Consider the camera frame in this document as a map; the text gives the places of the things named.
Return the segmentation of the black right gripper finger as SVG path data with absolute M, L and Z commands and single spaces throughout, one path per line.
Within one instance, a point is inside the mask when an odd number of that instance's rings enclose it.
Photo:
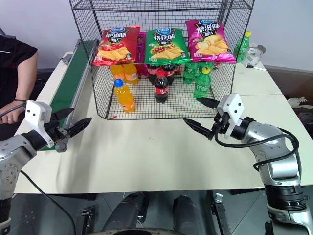
M 194 131 L 206 136 L 209 140 L 212 140 L 216 134 L 217 125 L 214 123 L 211 130 L 203 127 L 199 122 L 184 118 L 183 121 Z
M 218 107 L 218 104 L 220 103 L 218 100 L 211 99 L 211 98 L 197 98 L 197 101 L 203 104 L 206 107 L 216 109 Z

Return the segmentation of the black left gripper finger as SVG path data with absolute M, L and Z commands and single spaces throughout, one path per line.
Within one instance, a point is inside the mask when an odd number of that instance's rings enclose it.
M 92 118 L 84 118 L 76 122 L 72 127 L 67 129 L 67 134 L 72 138 L 82 132 L 91 122 Z
M 74 111 L 74 108 L 64 108 L 52 114 L 52 121 L 60 121 L 66 118 Z

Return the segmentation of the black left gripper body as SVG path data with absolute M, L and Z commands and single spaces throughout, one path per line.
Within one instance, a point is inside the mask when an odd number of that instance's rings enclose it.
M 59 121 L 53 120 L 44 124 L 48 134 L 46 142 L 48 145 L 67 145 L 69 140 L 68 131 L 60 126 Z

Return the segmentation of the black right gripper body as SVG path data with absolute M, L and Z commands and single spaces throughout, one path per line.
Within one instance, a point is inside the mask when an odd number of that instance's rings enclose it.
M 217 113 L 214 117 L 214 124 L 212 126 L 213 135 L 216 133 L 225 135 L 230 125 L 229 120 L 229 113 L 223 113 L 222 115 Z

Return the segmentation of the person hand with ring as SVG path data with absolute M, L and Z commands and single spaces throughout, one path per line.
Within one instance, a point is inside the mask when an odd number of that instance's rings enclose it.
M 10 110 L 18 105 L 21 105 L 23 104 L 22 101 L 12 101 L 11 103 L 5 105 L 4 107 L 2 107 L 0 109 L 0 113 L 4 113 L 6 112 L 7 110 Z M 1 118 L 0 118 L 0 123 L 1 124 L 14 124 L 14 123 L 17 123 L 19 121 L 19 116 L 20 114 L 22 114 L 24 112 L 24 107 L 19 107 L 5 115 L 3 115 Z

